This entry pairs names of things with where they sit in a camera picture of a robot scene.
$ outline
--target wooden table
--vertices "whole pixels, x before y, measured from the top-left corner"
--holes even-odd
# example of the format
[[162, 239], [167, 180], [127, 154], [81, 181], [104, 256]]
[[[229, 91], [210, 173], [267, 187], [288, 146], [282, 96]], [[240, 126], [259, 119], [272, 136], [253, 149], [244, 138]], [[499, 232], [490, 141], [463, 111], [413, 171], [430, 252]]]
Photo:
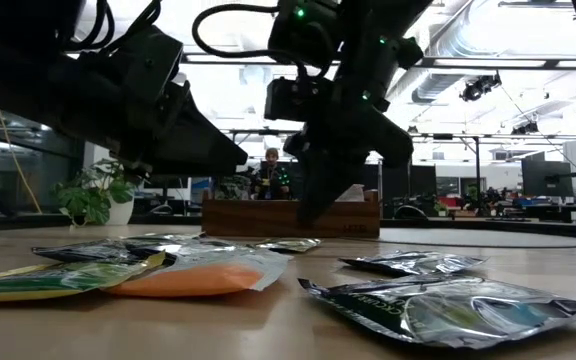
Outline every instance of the wooden table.
[[[0, 231], [0, 271], [49, 262], [31, 254], [31, 246], [192, 230], [131, 226]], [[320, 248], [295, 256], [281, 279], [261, 293], [175, 300], [89, 293], [0, 304], [0, 359], [576, 359], [576, 324], [491, 350], [429, 349], [371, 336], [312, 301], [297, 284], [298, 277], [324, 286], [375, 279], [343, 269], [336, 259], [395, 249], [490, 256], [481, 267], [483, 275], [576, 299], [576, 249], [440, 248], [326, 240]]]

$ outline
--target plastic wrapper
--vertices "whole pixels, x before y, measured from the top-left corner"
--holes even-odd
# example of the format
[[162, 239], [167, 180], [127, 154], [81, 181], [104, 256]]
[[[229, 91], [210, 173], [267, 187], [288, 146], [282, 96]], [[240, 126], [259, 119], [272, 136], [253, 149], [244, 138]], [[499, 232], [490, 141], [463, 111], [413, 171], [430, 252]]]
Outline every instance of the plastic wrapper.
[[57, 298], [115, 286], [163, 260], [164, 253], [160, 253], [139, 262], [74, 262], [3, 272], [0, 302]]
[[479, 265], [488, 259], [434, 251], [396, 252], [390, 255], [357, 259], [339, 259], [346, 264], [394, 276], [452, 273]]
[[78, 261], [140, 261], [144, 258], [128, 251], [128, 247], [183, 244], [204, 238], [200, 234], [146, 234], [123, 239], [104, 239], [57, 247], [33, 247], [36, 255], [63, 262]]
[[253, 245], [257, 249], [268, 249], [277, 252], [298, 252], [303, 253], [319, 246], [321, 240], [306, 238], [278, 238], [268, 239], [259, 244]]
[[143, 274], [106, 291], [146, 297], [261, 291], [281, 276], [291, 258], [211, 238], [177, 245], [131, 247], [130, 251], [138, 256], [165, 251], [174, 256], [175, 261], [168, 267]]
[[477, 277], [435, 274], [301, 286], [362, 326], [409, 343], [487, 348], [576, 321], [576, 301]]

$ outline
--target ceiling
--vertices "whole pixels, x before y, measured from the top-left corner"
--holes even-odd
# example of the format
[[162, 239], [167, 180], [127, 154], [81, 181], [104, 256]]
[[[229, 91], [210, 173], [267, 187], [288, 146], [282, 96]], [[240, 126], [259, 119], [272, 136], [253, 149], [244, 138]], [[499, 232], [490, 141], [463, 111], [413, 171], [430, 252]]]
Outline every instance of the ceiling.
[[[128, 28], [149, 2], [108, 1], [117, 22], [116, 36]], [[573, 9], [566, 6], [567, 1], [557, 0], [558, 4], [547, 7], [517, 8], [500, 6], [500, 0], [437, 0], [408, 35], [415, 36], [430, 57], [496, 58], [505, 59], [506, 63], [516, 58], [576, 59], [576, 20]], [[88, 0], [77, 32], [80, 38], [92, 27], [95, 2]], [[201, 54], [190, 36], [192, 21], [199, 12], [224, 3], [275, 6], [276, 0], [163, 0], [156, 25], [182, 41], [186, 53]], [[208, 18], [202, 24], [201, 34], [207, 43], [228, 51], [263, 49], [272, 24], [270, 15], [231, 12]], [[525, 124], [529, 118], [538, 121], [544, 134], [576, 135], [576, 71], [502, 70], [499, 74], [503, 89], [493, 89], [481, 100], [466, 103], [459, 98], [465, 83], [479, 75], [495, 73], [494, 65], [474, 64], [471, 69], [461, 70], [400, 70], [389, 91], [392, 104], [387, 116], [404, 129], [415, 126], [422, 133], [510, 134], [513, 127]], [[333, 67], [327, 76], [332, 77], [334, 70]], [[221, 129], [300, 128], [301, 124], [295, 122], [263, 119], [266, 85], [279, 76], [294, 77], [292, 67], [183, 64], [181, 71], [190, 81], [202, 113]], [[426, 91], [422, 101], [418, 96], [422, 94], [420, 89]], [[278, 139], [261, 136], [244, 139], [240, 135], [236, 141], [243, 141], [242, 147], [251, 155], [262, 155], [263, 149], [270, 143], [276, 146]], [[504, 147], [513, 148], [525, 143], [504, 141]], [[548, 145], [552, 150], [545, 140], [530, 143]], [[437, 146], [457, 147], [420, 144], [415, 156], [427, 156]], [[493, 149], [500, 145], [486, 146]], [[463, 153], [464, 145], [458, 147], [459, 154]]]

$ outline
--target round mat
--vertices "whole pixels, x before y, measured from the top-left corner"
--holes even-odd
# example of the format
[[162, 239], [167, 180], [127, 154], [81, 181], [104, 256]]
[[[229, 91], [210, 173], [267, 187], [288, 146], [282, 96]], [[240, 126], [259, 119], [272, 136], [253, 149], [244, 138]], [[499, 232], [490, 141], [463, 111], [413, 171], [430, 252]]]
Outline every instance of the round mat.
[[576, 238], [486, 230], [381, 229], [378, 241], [398, 244], [501, 247], [574, 248]]

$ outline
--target potted plant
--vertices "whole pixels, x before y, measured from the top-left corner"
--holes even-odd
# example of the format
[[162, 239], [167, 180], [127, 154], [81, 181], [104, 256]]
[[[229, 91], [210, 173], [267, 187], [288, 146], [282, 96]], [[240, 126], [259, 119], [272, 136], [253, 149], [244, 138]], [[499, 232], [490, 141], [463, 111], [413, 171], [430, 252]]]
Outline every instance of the potted plant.
[[84, 168], [71, 181], [55, 184], [53, 194], [60, 211], [75, 226], [126, 225], [132, 215], [135, 189], [119, 162], [104, 159]]
[[448, 214], [448, 207], [443, 203], [436, 202], [435, 211], [439, 216], [446, 216]]

